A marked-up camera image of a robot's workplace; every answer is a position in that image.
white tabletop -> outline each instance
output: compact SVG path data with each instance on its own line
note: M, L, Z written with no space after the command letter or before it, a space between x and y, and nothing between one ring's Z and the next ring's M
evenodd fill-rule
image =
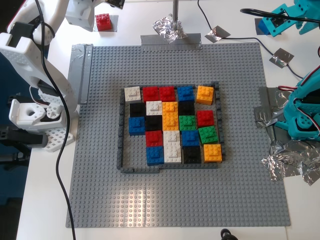
M278 0L202 0L200 2L212 27L219 25L231 33L231 37L256 37L254 16L240 13L241 8L256 8L272 11L283 1ZM293 0L285 1L288 6ZM141 45L140 35L153 35L152 23L172 12L172 2L126 2L123 10L107 4L96 7L95 13L119 15L118 32L88 32L72 26L66 20L62 23L52 41L48 59L68 77L71 46L93 44L94 46ZM179 3L179 20L186 33L201 33L202 43L210 44L204 36L209 27L198 9L196 1ZM317 49L320 32L315 29L299 35L291 27L281 36L258 36L272 51L279 48L295 57L290 65L304 76L319 64ZM221 40L219 43L239 43ZM261 48L266 84L293 86L298 79L288 68L280 69L269 62L270 55ZM77 132L78 120L72 121L71 132ZM65 148L60 162L60 175L67 192L71 182L75 143ZM67 205L55 173L58 152L47 153L41 149L32 150L25 185L23 204L18 228L18 240L70 240L72 233L66 228ZM284 180L287 203L291 219L289 227L229 227L240 240L301 240L318 239L320 229L320 180L312 186L303 182L301 176ZM158 227L158 228L77 228L78 240L219 240L222 227Z

lego baseplate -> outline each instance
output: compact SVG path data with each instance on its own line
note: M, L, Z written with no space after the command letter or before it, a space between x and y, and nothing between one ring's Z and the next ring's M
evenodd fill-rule
M225 158L218 169L117 169L121 89L219 82ZM255 125L266 86L258 43L209 44L202 50L93 48L87 105L80 108L70 202L76 228L288 226L282 181L261 159L269 138ZM146 151L137 144L132 155ZM70 227L67 217L66 226Z
M182 84L174 84L174 88L183 87ZM188 85L192 86L194 95L197 95L197 86L194 84ZM221 101L220 101L220 90L219 83L217 81L202 84L202 86L213 87L215 89L214 92L214 101L212 105L203 105L203 104L194 104L193 111L202 111L202 110L212 110L214 112L214 119L216 120L216 131L219 136L219 143L221 143L221 149L223 155L225 154L225 140L224 133L222 129L222 109L221 109ZM143 96L143 87L153 87L153 85L141 85L140 86L140 95ZM160 170L164 169L216 169L218 165L216 163L208 163L204 164L204 149L203 145L200 146L201 153L201 163L193 163L186 164L182 162L182 164L174 164L174 163L165 163L156 166L147 166L146 163L146 149L143 146L146 146L146 140L144 135L140 136L130 136L128 129L128 121L130 116L130 103L126 103L125 101L125 93L124 89L121 90L121 94L119 96L119 128L118 128L118 151L117 151L117 164L116 168L120 170L122 173L136 173L136 174L157 174ZM140 148L139 155L136 154L136 149Z

black cable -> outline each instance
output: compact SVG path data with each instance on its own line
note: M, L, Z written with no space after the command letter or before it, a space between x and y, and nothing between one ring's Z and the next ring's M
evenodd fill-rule
M317 20L317 19L287 16L287 15L282 15L281 13L277 14L277 13L261 11L253 8L243 8L240 10L240 12L244 14L257 16L257 17L263 17L263 18L287 19L287 20L293 20L298 22L315 23L320 25L320 20Z
M204 17L205 17L205 19L206 19L206 22L208 23L208 26L209 26L209 28L210 28L210 31L212 30L212 28L211 28L211 25L210 25L210 23L209 23L209 21L208 21L208 19L207 19L207 16L206 16L206 14L205 14L205 12L201 9L201 7L200 7L200 4L199 4L199 0L198 0L198 7L200 8L200 10L201 10L201 12L203 13L203 15L204 15ZM274 55L258 38L256 38L256 37L224 37L223 39L229 39L229 40L250 40L250 39L254 39L254 40L257 40L260 44L261 44L261 46L269 53L269 54L271 54L272 56ZM288 69L295 75L295 76L297 76L298 78L300 78L300 79L303 79L303 77L302 76L299 76L298 74L296 74L292 69L291 69L291 67L289 66L289 64L287 64L286 65L287 67L288 67Z
M65 146L66 146L66 143L67 143L67 139L68 139L68 134L69 134L69 131L70 131L70 114L69 114L68 106L67 106L67 103L66 103L66 101L64 99L64 96L60 92L58 86L56 85L55 81L51 77L51 75L50 75L50 73L49 73L49 71L47 69L47 66L46 66L45 54L44 54L44 52L45 52L45 30L46 30L45 27L48 26L48 25L44 21L44 15L42 13L41 6L39 4L39 0L35 0L35 3L36 3L36 6L38 8L38 11L39 11L39 14L40 14L40 20L41 20L41 49L40 50L41 50L42 67L43 67L43 70L44 70L45 74L49 78L52 86L54 87L55 91L58 93L58 95L59 95L59 97L61 99L61 102L63 104L64 110L65 110L65 114L66 114L65 137L64 137L60 152L58 154L58 157L56 159L55 173L56 173L56 177L57 177L57 179L59 181L59 184L61 186L61 189L63 191L63 195L65 197L65 201L66 201L66 204L67 204L67 207L68 207L69 217L70 217L70 221L71 221L71 229L72 229L73 240L76 240L75 224L74 224L74 218L73 218L73 215L72 215L71 204L70 204L70 201L69 201L69 198L68 198L68 194L67 194L66 188L65 188L65 186L64 186L64 184L63 184L63 182L61 180L60 174L59 174L59 163L60 163L61 155L62 155L62 153L63 153L63 151L65 149Z
M212 30L212 27L211 27L211 25L210 25L210 22L209 22L209 20L208 20L208 18L207 18L207 16L206 16L205 12L204 12L204 11L202 10L202 8L200 7L199 0L198 0L198 7L200 8L201 12L203 13L203 16L204 16L206 22L208 23L209 28L210 28L210 31L211 31L211 30Z

red lego brick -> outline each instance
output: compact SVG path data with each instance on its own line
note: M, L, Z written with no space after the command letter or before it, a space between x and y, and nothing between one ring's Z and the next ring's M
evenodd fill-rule
M146 103L148 101L159 101L159 93L157 86L148 86L142 88L143 93L143 102Z
M145 142L147 147L161 147L164 145L162 131L146 131Z
M96 27L98 28L99 32L112 29L112 25L111 25L111 21L108 13L96 15L95 20L96 20Z
M163 86L159 87L160 100L162 102L175 102L176 93L173 86Z
M214 112L212 110L197 111L196 121L198 128L209 127L215 125Z

yellow lego brick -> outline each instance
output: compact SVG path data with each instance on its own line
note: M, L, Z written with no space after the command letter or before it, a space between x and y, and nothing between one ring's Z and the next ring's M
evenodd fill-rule
M162 131L179 131L177 112L162 114Z
M209 86L198 86L198 92L196 94L196 103L211 105L214 99L214 88Z
M171 101L171 102L162 102L162 114L178 114L178 102Z
M204 144L204 163L221 163L222 153L220 144Z

